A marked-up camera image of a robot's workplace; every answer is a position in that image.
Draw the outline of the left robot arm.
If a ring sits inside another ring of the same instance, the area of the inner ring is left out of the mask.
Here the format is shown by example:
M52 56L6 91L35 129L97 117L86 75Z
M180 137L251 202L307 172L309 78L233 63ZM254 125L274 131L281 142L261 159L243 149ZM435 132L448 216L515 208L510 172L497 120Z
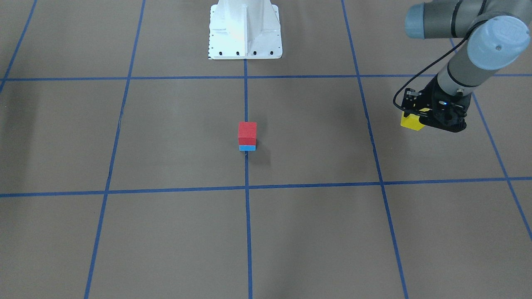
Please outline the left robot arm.
M405 112L420 109L421 117L458 112L463 117L471 93L530 45L530 22L530 0L433 0L411 6L405 17L408 37L461 41L458 52L417 96L424 103Z

